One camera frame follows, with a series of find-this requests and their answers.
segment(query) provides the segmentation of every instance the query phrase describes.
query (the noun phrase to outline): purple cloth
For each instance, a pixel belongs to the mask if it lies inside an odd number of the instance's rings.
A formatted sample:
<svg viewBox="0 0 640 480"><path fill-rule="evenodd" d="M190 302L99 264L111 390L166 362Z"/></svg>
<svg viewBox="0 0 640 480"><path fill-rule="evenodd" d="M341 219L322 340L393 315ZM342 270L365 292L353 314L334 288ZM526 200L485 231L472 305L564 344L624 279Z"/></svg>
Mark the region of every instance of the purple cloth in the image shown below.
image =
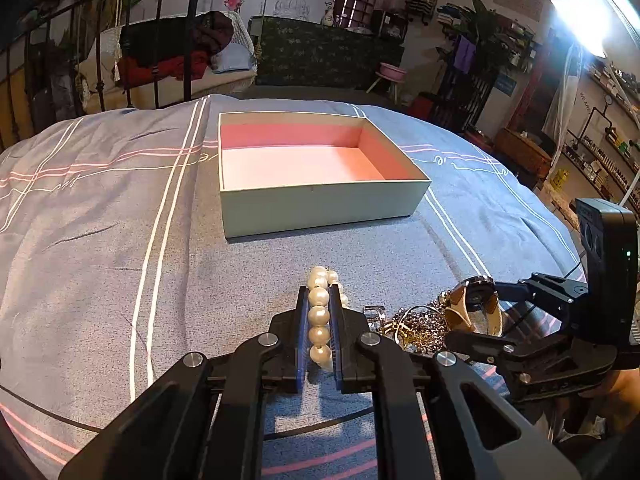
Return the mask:
<svg viewBox="0 0 640 480"><path fill-rule="evenodd" d="M460 36L453 66L461 72L468 74L469 70L471 70L471 64L473 63L475 54L476 46L464 36Z"/></svg>

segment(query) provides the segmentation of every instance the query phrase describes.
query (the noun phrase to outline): microwave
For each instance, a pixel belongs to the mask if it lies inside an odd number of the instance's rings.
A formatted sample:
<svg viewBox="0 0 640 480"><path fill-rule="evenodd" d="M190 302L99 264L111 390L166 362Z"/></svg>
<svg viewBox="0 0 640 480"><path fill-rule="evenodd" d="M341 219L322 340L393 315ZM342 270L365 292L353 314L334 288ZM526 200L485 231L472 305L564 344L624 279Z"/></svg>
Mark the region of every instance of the microwave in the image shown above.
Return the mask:
<svg viewBox="0 0 640 480"><path fill-rule="evenodd" d="M396 12L374 10L371 15L370 28L375 36L383 40L402 43L406 36L409 21Z"/></svg>

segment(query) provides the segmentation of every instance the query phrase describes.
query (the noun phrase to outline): open box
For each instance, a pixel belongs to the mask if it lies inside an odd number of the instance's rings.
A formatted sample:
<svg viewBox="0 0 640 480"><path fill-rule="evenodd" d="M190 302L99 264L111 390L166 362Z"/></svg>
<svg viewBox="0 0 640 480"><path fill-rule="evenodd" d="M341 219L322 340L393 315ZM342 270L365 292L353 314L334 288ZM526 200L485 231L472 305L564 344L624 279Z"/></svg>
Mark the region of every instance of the open box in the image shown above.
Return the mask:
<svg viewBox="0 0 640 480"><path fill-rule="evenodd" d="M408 216L431 183L361 117L221 113L218 153L227 238Z"/></svg>

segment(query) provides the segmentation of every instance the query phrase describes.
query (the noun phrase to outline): green patterned cloth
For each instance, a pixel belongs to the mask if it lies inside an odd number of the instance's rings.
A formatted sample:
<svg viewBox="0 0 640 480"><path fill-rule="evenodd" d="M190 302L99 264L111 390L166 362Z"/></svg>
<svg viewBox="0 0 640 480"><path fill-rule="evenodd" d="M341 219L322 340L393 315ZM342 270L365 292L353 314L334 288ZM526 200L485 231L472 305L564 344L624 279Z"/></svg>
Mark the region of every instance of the green patterned cloth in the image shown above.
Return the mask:
<svg viewBox="0 0 640 480"><path fill-rule="evenodd" d="M274 16L264 17L260 44L257 85L367 89L380 62L400 66L404 52L392 41Z"/></svg>

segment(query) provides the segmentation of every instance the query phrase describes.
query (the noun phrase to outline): blue bedsheet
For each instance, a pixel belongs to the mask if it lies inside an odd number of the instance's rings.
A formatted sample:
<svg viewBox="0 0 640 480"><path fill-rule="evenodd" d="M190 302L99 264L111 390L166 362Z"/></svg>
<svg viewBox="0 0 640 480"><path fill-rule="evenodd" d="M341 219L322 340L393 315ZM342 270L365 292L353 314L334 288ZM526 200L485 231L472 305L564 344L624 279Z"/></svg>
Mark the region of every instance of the blue bedsheet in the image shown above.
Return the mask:
<svg viewBox="0 0 640 480"><path fill-rule="evenodd" d="M218 194L220 112L365 116L432 179L409 218L227 241ZM436 126L377 107L209 96L48 128L0 154L0 384L104 427L185 352L233 351L294 307L314 265L340 274L350 307L394 312L476 274L564 276L578 263L562 225L494 158ZM583 279L578 269L571 275ZM526 310L502 305L508 330ZM513 335L559 322L537 310ZM370 406L312 365L299 397L268 401L266 433ZM488 365L476 370L496 390ZM0 391L0 410L55 478L94 434ZM264 443L265 478L376 478L372 416Z"/></svg>

